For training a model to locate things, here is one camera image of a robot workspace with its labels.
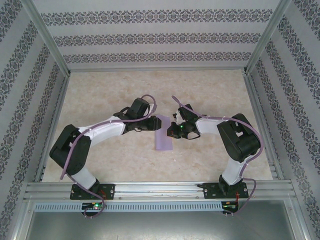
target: beige floor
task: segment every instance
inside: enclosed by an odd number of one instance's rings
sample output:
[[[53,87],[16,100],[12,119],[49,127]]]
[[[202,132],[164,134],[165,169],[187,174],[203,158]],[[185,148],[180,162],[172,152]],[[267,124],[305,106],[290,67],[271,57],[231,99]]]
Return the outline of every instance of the beige floor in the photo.
[[[202,114],[243,113],[257,128],[240,70],[72,73],[55,140],[66,125],[82,127],[103,121],[143,94],[155,97],[156,114],[172,120],[179,107],[171,98],[175,95]],[[86,166],[101,182],[216,181],[228,158],[219,135],[173,139],[173,151],[156,151],[154,132],[132,131],[90,149]],[[43,181],[58,182],[61,171],[48,159]],[[250,163],[244,176],[272,179],[265,153]]]

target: metal extrusion bar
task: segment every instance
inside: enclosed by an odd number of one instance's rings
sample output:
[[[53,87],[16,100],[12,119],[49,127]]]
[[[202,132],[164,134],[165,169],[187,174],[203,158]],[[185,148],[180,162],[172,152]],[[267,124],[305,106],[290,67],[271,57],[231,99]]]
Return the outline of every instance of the metal extrusion bar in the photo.
[[[114,182],[115,192],[112,202],[188,202],[217,201],[221,199],[204,199],[203,189],[197,187],[204,182]],[[251,193],[254,184],[246,182]],[[28,183],[24,202],[54,203],[70,202],[72,183],[35,182]],[[296,199],[296,193],[290,180],[258,180],[253,201]],[[88,203],[92,200],[72,200],[71,202]]]

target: metal base plate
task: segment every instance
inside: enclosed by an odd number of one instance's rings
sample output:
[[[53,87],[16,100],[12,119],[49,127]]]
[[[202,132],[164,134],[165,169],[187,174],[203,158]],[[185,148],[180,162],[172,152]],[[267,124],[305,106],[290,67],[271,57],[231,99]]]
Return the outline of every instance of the metal base plate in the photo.
[[[203,188],[203,195],[205,199],[235,199],[236,192],[239,194],[239,199],[247,199],[249,197],[247,184],[242,182],[236,191],[224,195],[219,189],[218,182],[206,182],[201,184]]]
[[[100,183],[99,191],[97,194],[106,200],[113,200],[115,196],[115,185]],[[71,188],[70,199],[71,200],[98,200],[99,198],[82,190],[77,184],[73,184]]]

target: enclosure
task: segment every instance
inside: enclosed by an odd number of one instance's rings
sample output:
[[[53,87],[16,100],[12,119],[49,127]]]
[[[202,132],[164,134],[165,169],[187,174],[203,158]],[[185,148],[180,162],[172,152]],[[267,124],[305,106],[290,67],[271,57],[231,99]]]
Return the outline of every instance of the enclosure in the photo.
[[[319,3],[1,0],[0,239],[320,239]],[[175,95],[259,131],[241,214],[198,187],[227,166],[219,135],[158,151],[154,132],[131,131],[90,149],[86,167],[115,187],[84,219],[49,152],[65,126],[144,94],[172,121]]]

